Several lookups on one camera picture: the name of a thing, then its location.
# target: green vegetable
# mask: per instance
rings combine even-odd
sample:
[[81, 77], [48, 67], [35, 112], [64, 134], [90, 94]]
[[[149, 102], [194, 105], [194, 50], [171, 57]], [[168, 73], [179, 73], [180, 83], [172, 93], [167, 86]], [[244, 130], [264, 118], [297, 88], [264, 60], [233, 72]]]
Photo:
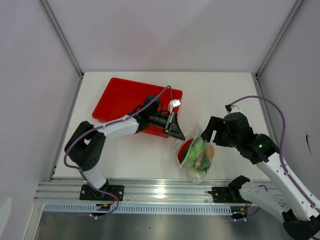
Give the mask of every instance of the green vegetable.
[[199, 172], [207, 171], [211, 167], [211, 161], [210, 158], [207, 156], [204, 156], [201, 165], [197, 169]]
[[192, 168], [195, 165], [195, 161], [199, 157], [201, 153], [204, 152], [204, 150], [207, 147], [207, 143], [204, 142], [204, 140], [201, 137], [197, 137], [190, 148], [189, 155], [184, 160], [185, 164], [188, 168]]

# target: white wall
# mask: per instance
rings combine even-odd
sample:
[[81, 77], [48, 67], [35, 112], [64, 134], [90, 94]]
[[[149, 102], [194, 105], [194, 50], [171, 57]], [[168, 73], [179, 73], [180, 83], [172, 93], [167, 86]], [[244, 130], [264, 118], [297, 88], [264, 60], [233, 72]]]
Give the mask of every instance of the white wall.
[[49, 0], [84, 71], [257, 72], [296, 0]]
[[[320, 1], [307, 0], [282, 45], [261, 76], [266, 97], [287, 122], [284, 153], [307, 187], [320, 198]], [[280, 136], [282, 122], [271, 109]], [[306, 143], [306, 134], [312, 156]]]
[[1, 1], [0, 33], [0, 202], [12, 198], [1, 239], [18, 240], [79, 80], [36, 0]]

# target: black mounting bracket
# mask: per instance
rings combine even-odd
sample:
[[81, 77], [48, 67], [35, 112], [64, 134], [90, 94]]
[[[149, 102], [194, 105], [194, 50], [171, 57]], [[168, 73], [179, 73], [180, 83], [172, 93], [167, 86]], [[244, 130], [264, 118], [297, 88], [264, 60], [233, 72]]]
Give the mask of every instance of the black mounting bracket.
[[[125, 194], [125, 186], [123, 185], [106, 184], [100, 190], [115, 195], [120, 202], [123, 200]], [[93, 190], [87, 184], [82, 185], [79, 199], [87, 201], [113, 201], [111, 196]]]
[[211, 191], [207, 192], [212, 195], [213, 202], [217, 204], [245, 204], [246, 200], [243, 198], [234, 199], [229, 192], [227, 186], [214, 186]]

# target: red tray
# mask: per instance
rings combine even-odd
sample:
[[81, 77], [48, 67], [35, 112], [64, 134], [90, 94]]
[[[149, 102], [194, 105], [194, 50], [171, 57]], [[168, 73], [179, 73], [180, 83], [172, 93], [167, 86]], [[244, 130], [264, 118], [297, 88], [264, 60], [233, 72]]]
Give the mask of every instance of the red tray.
[[[92, 117], [101, 123], [121, 118], [132, 112], [136, 106], [142, 105], [146, 97], [158, 95], [163, 89], [163, 86], [113, 77], [106, 86], [102, 97], [92, 113]], [[172, 89], [173, 99], [181, 100], [182, 95], [183, 92], [181, 90]], [[171, 100], [170, 90], [166, 90], [160, 99], [163, 103], [162, 110], [168, 110], [168, 104]], [[150, 125], [143, 132], [168, 138], [167, 135], [163, 134], [162, 128], [153, 125]]]

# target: metal frame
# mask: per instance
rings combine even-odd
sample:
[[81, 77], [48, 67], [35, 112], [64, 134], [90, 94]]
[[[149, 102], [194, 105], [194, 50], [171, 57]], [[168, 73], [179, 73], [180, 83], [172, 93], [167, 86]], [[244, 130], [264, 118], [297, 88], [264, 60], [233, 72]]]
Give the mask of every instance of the metal frame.
[[[263, 96], [263, 92], [260, 86], [260, 76], [266, 68], [267, 64], [272, 59], [276, 50], [282, 43], [285, 38], [287, 32], [290, 29], [290, 26], [293, 24], [296, 19], [298, 13], [300, 12], [303, 4], [306, 0], [297, 0], [295, 5], [293, 6], [290, 14], [288, 15], [286, 21], [284, 22], [279, 34], [277, 35], [275, 41], [272, 44], [268, 54], [266, 55], [261, 67], [259, 68], [257, 74], [253, 74], [253, 82], [256, 88], [256, 92], [259, 96]], [[33, 240], [36, 236], [37, 229], [40, 223], [42, 212], [44, 211], [44, 207], [46, 203], [50, 202], [59, 202], [59, 206], [75, 206], [73, 210], [77, 211], [77, 206], [79, 204], [85, 204], [87, 206], [92, 206], [96, 203], [109, 203], [109, 202], [101, 202], [101, 201], [82, 201], [79, 199], [79, 194], [81, 190], [81, 185], [84, 184], [84, 181], [80, 178], [52, 178], [60, 151], [63, 147], [63, 142], [67, 133], [67, 129], [69, 126], [69, 122], [73, 113], [73, 109], [75, 107], [75, 103], [78, 97], [78, 93], [80, 91], [82, 77], [84, 73], [82, 72], [79, 63], [48, 3], [48, 0], [38, 0], [40, 5], [42, 6], [44, 13], [48, 17], [50, 24], [56, 33], [59, 41], [61, 42], [63, 49], [68, 55], [70, 61], [73, 64], [76, 72], [81, 78], [79, 81], [79, 85], [77, 86], [76, 93], [73, 98], [73, 103], [69, 112], [68, 120], [64, 126], [64, 132], [61, 136], [61, 140], [59, 143], [59, 147], [57, 149], [55, 155], [54, 166], [51, 171], [50, 179], [48, 182], [40, 182], [34, 196], [34, 205], [33, 211], [29, 219], [28, 226], [25, 231], [24, 239], [25, 240]], [[262, 113], [266, 122], [267, 130], [269, 132], [270, 137], [276, 143], [277, 138], [272, 126], [272, 121], [270, 118], [270, 114], [267, 108], [267, 105], [264, 101], [260, 100], [260, 105], [262, 109]], [[181, 180], [161, 180], [161, 179], [109, 179], [109, 182], [113, 185], [124, 185], [124, 198], [121, 202], [121, 206], [149, 206], [152, 208], [153, 206], [170, 206], [173, 209], [188, 208], [197, 209], [199, 212], [196, 214], [205, 214], [203, 211], [207, 209], [208, 206], [210, 208], [217, 207], [229, 207], [229, 206], [237, 206], [242, 204], [232, 204], [232, 203], [213, 203], [213, 198], [207, 194], [207, 191], [211, 190], [211, 187], [226, 187], [230, 180], [215, 180], [215, 181], [204, 181], [198, 185], [194, 185], [188, 181]], [[257, 181], [257, 183], [266, 185], [268, 190], [272, 192], [274, 195], [281, 196], [280, 192], [275, 188], [271, 181]], [[124, 212], [129, 213], [130, 210], [127, 208]], [[146, 213], [147, 210], [144, 208], [142, 210], [139, 209], [138, 213]]]
[[[101, 214], [108, 210], [100, 210], [101, 206], [95, 203], [74, 203], [74, 202], [48, 202], [43, 211], [45, 212], [66, 212], [66, 213], [87, 213]], [[119, 203], [115, 214], [161, 214], [161, 215], [232, 215], [231, 207], [228, 205], [177, 205], [177, 204], [133, 204]]]
[[293, 24], [294, 20], [296, 19], [297, 15], [301, 11], [304, 3], [306, 0], [297, 0], [291, 9], [288, 17], [286, 18], [285, 22], [283, 23], [280, 32], [278, 33], [277, 37], [275, 38], [273, 44], [271, 45], [270, 50], [268, 51], [266, 57], [264, 58], [257, 74], [256, 77], [258, 80], [260, 80], [261, 74], [265, 70], [267, 64], [271, 61], [272, 57], [278, 50], [279, 46], [283, 42], [284, 38], [286, 37], [291, 25]]
[[56, 33], [56, 36], [58, 37], [60, 43], [62, 44], [64, 51], [66, 52], [71, 63], [73, 64], [75, 71], [78, 73], [79, 77], [82, 77], [84, 75], [84, 73], [82, 72], [80, 65], [74, 55], [74, 52], [72, 51], [72, 49], [71, 49], [71, 47], [70, 47], [70, 45], [64, 35], [64, 32], [62, 31], [62, 29], [57, 21], [57, 18], [55, 16], [54, 12], [52, 11], [48, 1], [47, 0], [38, 0], [38, 2], [40, 3], [45, 15], [47, 16], [54, 32]]
[[55, 174], [55, 170], [57, 168], [57, 164], [58, 164], [58, 161], [59, 161], [59, 156], [60, 156], [61, 150], [64, 147], [63, 146], [64, 145], [64, 141], [65, 141], [65, 138], [66, 138], [66, 135], [67, 135], [67, 131], [68, 131], [68, 127], [69, 127], [69, 123], [70, 123], [71, 117], [72, 117], [72, 113], [74, 112], [74, 109], [75, 109], [75, 106], [76, 106], [76, 101], [77, 101], [77, 98], [78, 98], [78, 95], [79, 95], [79, 92], [80, 92], [80, 88], [81, 88], [81, 85], [82, 85], [83, 78], [84, 78], [83, 76], [80, 77], [78, 86], [76, 87], [76, 91], [75, 91], [74, 97], [72, 99], [71, 108], [70, 108], [69, 113], [68, 113], [68, 118], [66, 120], [65, 125], [63, 126], [63, 133], [62, 133], [62, 136], [60, 138], [59, 145], [58, 145], [58, 148], [56, 150], [56, 153], [54, 155], [54, 161], [53, 161], [53, 164], [51, 166], [51, 172], [50, 172], [50, 175], [49, 175], [49, 177], [47, 179], [48, 181], [51, 181], [52, 177]]
[[[257, 95], [260, 97], [264, 97], [264, 93], [262, 91], [261, 84], [258, 81], [255, 74], [252, 74], [252, 79], [253, 79], [253, 83], [254, 83], [254, 87], [255, 87]], [[272, 121], [271, 121], [271, 117], [270, 117], [267, 103], [266, 103], [266, 101], [263, 101], [262, 99], [259, 99], [259, 102], [260, 102], [263, 118], [265, 121], [266, 129], [269, 133], [269, 136], [272, 139], [272, 141], [274, 141], [279, 146], [279, 141], [277, 139], [276, 132], [275, 132], [275, 129], [274, 129]]]

